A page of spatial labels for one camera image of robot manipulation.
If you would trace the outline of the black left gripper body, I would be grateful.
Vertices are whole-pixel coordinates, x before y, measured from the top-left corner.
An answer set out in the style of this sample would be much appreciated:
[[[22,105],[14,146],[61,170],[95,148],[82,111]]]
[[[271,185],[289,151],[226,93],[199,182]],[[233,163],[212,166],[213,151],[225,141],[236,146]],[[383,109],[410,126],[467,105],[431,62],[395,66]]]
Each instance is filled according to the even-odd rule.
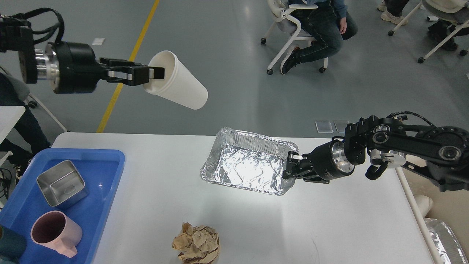
[[[57,71],[49,78],[56,94],[91,93],[97,82],[107,77],[107,68],[96,60],[88,44],[48,42],[45,54],[57,66]]]

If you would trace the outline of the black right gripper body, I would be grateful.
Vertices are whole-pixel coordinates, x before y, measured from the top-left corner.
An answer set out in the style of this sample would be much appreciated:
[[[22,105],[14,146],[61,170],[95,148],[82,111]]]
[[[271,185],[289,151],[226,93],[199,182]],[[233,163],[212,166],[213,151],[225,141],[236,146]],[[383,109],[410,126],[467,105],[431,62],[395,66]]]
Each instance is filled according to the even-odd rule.
[[[311,172],[304,176],[305,182],[328,183],[333,179],[349,176],[355,166],[345,156],[344,142],[332,140],[304,155],[304,160],[311,163]]]

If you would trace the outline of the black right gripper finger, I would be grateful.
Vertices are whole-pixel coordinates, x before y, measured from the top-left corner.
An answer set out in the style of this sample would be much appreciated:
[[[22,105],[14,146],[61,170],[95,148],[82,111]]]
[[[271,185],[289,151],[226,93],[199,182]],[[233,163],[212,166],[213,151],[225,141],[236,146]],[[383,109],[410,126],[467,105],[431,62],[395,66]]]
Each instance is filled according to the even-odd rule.
[[[283,179],[303,179],[304,181],[310,180],[312,176],[312,170],[311,169],[303,169],[300,170],[299,172],[294,171],[293,169],[285,169],[282,172],[282,178]]]
[[[287,169],[310,169],[312,167],[309,154],[299,154],[289,151],[287,156]]]

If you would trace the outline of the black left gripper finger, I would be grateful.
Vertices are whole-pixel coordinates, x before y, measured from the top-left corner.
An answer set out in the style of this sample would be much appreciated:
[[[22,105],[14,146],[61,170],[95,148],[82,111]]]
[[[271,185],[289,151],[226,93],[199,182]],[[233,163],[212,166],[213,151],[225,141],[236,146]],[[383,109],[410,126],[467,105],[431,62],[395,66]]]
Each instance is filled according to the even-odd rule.
[[[124,59],[113,59],[103,58],[99,59],[99,62],[104,64],[107,69],[112,71],[148,71],[149,67],[141,63],[124,60]]]
[[[128,86],[143,85],[151,80],[163,80],[164,78],[164,67],[123,66],[107,72],[107,82],[122,83]]]

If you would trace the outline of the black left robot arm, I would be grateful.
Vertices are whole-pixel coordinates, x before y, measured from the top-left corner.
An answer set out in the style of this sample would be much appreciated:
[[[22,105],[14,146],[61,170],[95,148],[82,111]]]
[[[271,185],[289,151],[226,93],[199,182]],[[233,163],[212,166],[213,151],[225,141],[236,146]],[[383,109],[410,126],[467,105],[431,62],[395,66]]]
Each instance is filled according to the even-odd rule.
[[[30,18],[52,12],[57,23],[33,30]],[[99,80],[128,86],[163,80],[163,67],[153,67],[123,59],[96,60],[88,44],[62,40],[65,22],[60,13],[48,7],[27,13],[1,16],[1,52],[17,51],[22,78],[27,84],[49,80],[56,94],[85,94],[96,89]]]

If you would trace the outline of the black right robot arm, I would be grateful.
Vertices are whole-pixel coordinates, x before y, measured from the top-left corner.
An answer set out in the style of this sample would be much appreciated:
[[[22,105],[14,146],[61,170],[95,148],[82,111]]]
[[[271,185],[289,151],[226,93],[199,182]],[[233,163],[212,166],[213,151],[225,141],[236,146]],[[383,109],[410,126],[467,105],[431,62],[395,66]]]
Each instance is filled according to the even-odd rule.
[[[371,115],[345,127],[344,136],[308,154],[290,151],[283,179],[328,184],[349,176],[370,157],[367,179],[378,179],[388,168],[404,167],[439,188],[441,192],[468,190],[468,131],[454,126],[405,125],[407,111],[385,118]]]

